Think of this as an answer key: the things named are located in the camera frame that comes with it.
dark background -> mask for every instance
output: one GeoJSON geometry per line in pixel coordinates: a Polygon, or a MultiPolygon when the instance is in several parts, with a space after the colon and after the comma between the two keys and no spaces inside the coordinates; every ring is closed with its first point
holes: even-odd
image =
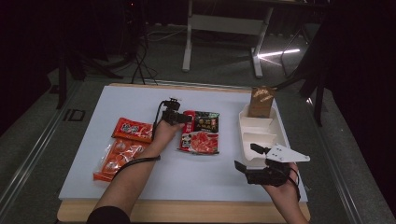
{"type": "MultiPolygon", "coordinates": [[[[148,0],[148,24],[186,24],[185,0],[148,0]]],[[[241,17],[262,18],[262,8],[255,7],[248,15],[241,8],[249,4],[229,6],[218,1],[222,10],[214,13],[241,17]]],[[[45,91],[50,88],[47,73],[58,67],[59,46],[65,43],[93,58],[106,58],[110,50],[125,49],[118,39],[104,32],[119,26],[106,24],[120,20],[122,7],[117,1],[2,1],[0,6],[1,47],[1,121],[0,134],[19,118],[45,91]]],[[[392,89],[396,76],[396,4],[394,1],[335,1],[335,9],[323,21],[306,62],[315,64],[321,56],[333,53],[326,88],[333,98],[369,165],[375,181],[384,194],[393,214],[396,198],[393,179],[395,160],[395,94],[392,89]]],[[[207,1],[196,5],[207,12],[207,1]]],[[[133,15],[135,24],[141,20],[133,15]]],[[[277,9],[269,27],[271,34],[290,35],[311,14],[277,9]]]]}

gray floor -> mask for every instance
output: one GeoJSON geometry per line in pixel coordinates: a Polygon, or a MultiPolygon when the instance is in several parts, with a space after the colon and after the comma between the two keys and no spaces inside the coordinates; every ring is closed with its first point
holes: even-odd
{"type": "MultiPolygon", "coordinates": [[[[150,31],[173,32],[184,27],[151,27],[150,31]]],[[[279,57],[262,61],[264,77],[254,77],[249,48],[254,38],[241,35],[195,33],[192,46],[191,70],[181,71],[185,36],[149,36],[144,58],[143,76],[147,83],[155,76],[160,83],[180,82],[186,85],[221,85],[230,88],[272,86],[285,78],[279,57]]],[[[262,52],[282,50],[288,38],[268,36],[262,52]]],[[[297,55],[285,60],[291,70],[304,54],[300,38],[292,48],[302,48],[297,55]]],[[[78,150],[102,88],[113,82],[129,83],[136,64],[114,69],[124,79],[111,79],[91,69],[81,81],[68,80],[68,101],[56,110],[57,95],[46,93],[0,139],[0,190],[2,213],[0,223],[53,223],[60,205],[58,193],[78,150]],[[68,119],[67,110],[85,111],[82,121],[68,119]]],[[[57,71],[49,74],[57,83],[57,71]]],[[[136,83],[142,83],[139,76],[136,83]]],[[[382,198],[359,148],[340,114],[332,94],[325,91],[322,109],[323,127],[312,117],[312,106],[298,90],[301,82],[277,93],[279,110],[290,145],[310,155],[311,162],[299,164],[308,194],[310,223],[396,223],[382,198]]]]}

red snack package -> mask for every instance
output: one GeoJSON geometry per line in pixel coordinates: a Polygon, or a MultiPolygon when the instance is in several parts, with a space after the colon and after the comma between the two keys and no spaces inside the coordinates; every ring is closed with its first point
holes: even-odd
{"type": "Polygon", "coordinates": [[[120,118],[111,136],[114,138],[121,137],[150,143],[152,124],[120,118]]]}
{"type": "Polygon", "coordinates": [[[100,169],[93,173],[93,179],[110,182],[121,166],[136,159],[148,145],[149,143],[145,142],[116,138],[100,165],[100,169]]]}
{"type": "Polygon", "coordinates": [[[219,154],[219,113],[187,110],[192,121],[183,128],[180,150],[193,154],[219,154]]]}

